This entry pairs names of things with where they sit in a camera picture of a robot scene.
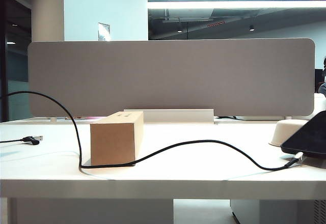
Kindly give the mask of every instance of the brown cardboard box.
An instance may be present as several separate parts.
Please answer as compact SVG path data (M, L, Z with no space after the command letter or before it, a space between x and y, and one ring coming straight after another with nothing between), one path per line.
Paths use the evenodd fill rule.
M117 112L91 124L91 165L134 161L143 138L142 111Z

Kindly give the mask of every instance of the white column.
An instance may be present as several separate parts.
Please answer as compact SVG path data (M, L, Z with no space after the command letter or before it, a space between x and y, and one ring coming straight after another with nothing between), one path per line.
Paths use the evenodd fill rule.
M32 41L64 40L64 0L32 0Z

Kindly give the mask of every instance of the desk surface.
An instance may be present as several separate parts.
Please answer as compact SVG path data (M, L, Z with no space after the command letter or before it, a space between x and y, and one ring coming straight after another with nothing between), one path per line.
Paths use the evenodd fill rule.
M244 150L265 167L291 155L271 146L275 122L145 125L139 157L168 145L218 139ZM78 125L84 164L90 158L89 125ZM186 145L133 167L78 170L73 125L0 124L1 140L42 135L37 146L3 144L1 196L13 198L112 199L326 199L326 164L266 172L238 152L218 144Z

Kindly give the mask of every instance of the fluorescent light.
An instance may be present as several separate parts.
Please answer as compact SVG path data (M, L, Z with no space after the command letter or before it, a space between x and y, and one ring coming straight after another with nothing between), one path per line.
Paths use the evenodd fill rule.
M148 2L148 9L326 8L326 1Z

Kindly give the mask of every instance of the cable plug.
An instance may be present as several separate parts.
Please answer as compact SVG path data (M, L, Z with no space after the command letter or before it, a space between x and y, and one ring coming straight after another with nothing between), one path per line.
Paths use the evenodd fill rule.
M285 164L285 166L287 168L289 168L291 165L293 165L294 163L302 163L305 160L305 155L303 154L303 152L297 152L296 155L294 155L294 157Z
M21 141L31 142L33 145L38 145L42 140L43 140L43 136L26 136Z

